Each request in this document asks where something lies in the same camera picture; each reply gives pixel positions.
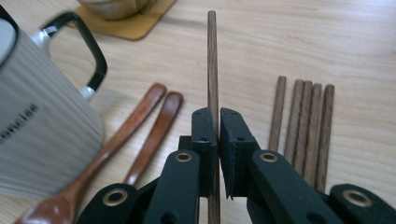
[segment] cork coaster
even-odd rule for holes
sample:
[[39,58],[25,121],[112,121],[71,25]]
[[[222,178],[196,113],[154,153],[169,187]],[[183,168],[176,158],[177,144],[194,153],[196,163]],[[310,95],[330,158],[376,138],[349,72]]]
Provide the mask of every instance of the cork coaster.
[[118,21],[107,21],[95,17],[84,6],[76,9],[77,14],[84,20],[91,32],[115,37],[138,40],[145,37],[163,14],[176,0],[158,0],[144,14],[136,14],[130,18]]

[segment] wooden table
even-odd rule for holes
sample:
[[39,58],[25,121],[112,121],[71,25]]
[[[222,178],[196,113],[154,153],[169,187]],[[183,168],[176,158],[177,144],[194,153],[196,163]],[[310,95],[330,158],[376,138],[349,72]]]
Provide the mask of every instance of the wooden table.
[[[31,34],[55,14],[78,7],[66,1],[2,1]],[[351,183],[396,206],[396,2],[179,0],[139,41],[95,34],[108,63],[106,81],[92,100],[105,141],[120,127],[153,82],[184,94],[171,132],[138,186],[159,176],[180,135],[191,134],[191,113],[206,106],[207,11],[217,11],[219,106],[240,112],[267,148],[278,76],[288,78],[280,136],[283,152],[294,80],[335,86],[327,192]],[[78,86],[93,62],[77,31],[64,29],[51,45],[54,61]],[[99,189],[120,182],[155,120],[152,115],[92,182],[81,208]],[[244,199],[226,200],[222,223],[249,223]],[[41,198],[0,196],[0,222],[10,223]],[[201,223],[207,221],[201,200]]]

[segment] metal grommet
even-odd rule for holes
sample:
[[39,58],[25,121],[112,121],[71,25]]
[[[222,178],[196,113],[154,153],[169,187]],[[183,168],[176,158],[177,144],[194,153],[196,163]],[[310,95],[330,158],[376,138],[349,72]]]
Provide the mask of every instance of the metal grommet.
[[192,156],[189,153],[181,152],[181,153],[178,153],[175,156],[175,158],[177,161],[186,162],[186,161],[190,161]]
[[269,152],[262,153],[260,155],[260,158],[262,158],[263,161],[268,161],[268,162],[277,161],[277,156]]
[[367,195],[355,190],[346,189],[343,191],[344,198],[359,207],[370,207],[373,205],[373,201],[367,197]]
[[103,203],[107,206],[117,206],[128,198],[128,192],[125,189],[113,189],[105,194]]

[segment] mug handle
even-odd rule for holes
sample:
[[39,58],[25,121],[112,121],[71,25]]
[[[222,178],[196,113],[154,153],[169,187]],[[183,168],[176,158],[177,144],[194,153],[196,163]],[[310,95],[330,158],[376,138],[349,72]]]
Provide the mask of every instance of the mug handle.
[[65,12],[42,26],[35,34],[31,35],[31,39],[40,49],[49,52],[50,39],[70,21],[77,27],[95,59],[95,72],[88,84],[79,91],[85,99],[90,100],[105,78],[107,63],[105,56],[82,18],[75,12]]

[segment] clamp jaw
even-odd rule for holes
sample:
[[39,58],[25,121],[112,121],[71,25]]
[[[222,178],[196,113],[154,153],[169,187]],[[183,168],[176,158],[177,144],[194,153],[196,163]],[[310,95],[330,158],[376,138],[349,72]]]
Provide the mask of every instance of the clamp jaw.
[[329,195],[309,187],[278,153],[261,150],[242,116],[220,110],[219,145],[208,108],[192,113],[161,176],[142,189],[114,184],[99,191],[78,223],[198,223],[199,198],[213,192],[216,148],[227,198],[247,197],[252,223],[394,223],[396,211],[349,184]]

